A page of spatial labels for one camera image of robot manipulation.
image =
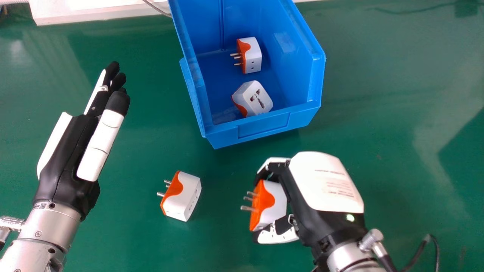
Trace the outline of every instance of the blue plastic bin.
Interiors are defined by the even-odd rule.
[[[326,57],[291,0],[168,0],[184,58],[180,60],[200,132],[221,148],[307,126],[321,107]],[[262,70],[243,74],[230,53],[254,36]],[[244,118],[230,96],[258,80],[272,98],[269,113]]]

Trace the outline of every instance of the plug prong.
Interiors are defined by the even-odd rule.
[[[254,209],[252,207],[241,206],[241,211],[251,211],[251,212],[255,212],[256,209]]]

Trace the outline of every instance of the robotic hand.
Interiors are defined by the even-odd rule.
[[[251,211],[254,242],[299,239],[311,248],[314,271],[397,271],[381,243],[382,233],[366,229],[363,200],[338,158],[320,152],[269,158],[255,186],[244,197],[251,207],[241,206]],[[293,214],[286,215],[287,203]]]
[[[11,231],[20,232],[0,259],[0,271],[63,270],[77,228],[96,204],[98,176],[130,104],[119,70],[114,61],[101,72],[84,114],[61,114],[37,165],[29,217],[0,217],[0,250]]]

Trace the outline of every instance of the power plug adapter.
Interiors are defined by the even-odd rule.
[[[200,178],[177,171],[173,179],[165,183],[166,193],[157,193],[163,198],[160,203],[163,214],[187,222],[200,198]]]
[[[286,215],[287,197],[280,183],[260,180],[243,199],[252,202],[250,207],[241,206],[241,210],[250,211],[251,231],[261,230]]]
[[[232,95],[232,102],[244,117],[269,112],[274,106],[271,97],[257,80],[242,84]]]
[[[242,59],[234,65],[241,65],[242,73],[260,72],[262,67],[262,52],[255,37],[237,39],[237,53],[230,54],[234,59]]]

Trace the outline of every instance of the green light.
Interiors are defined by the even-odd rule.
[[[355,217],[352,214],[347,214],[346,220],[348,220],[350,222],[355,222]]]

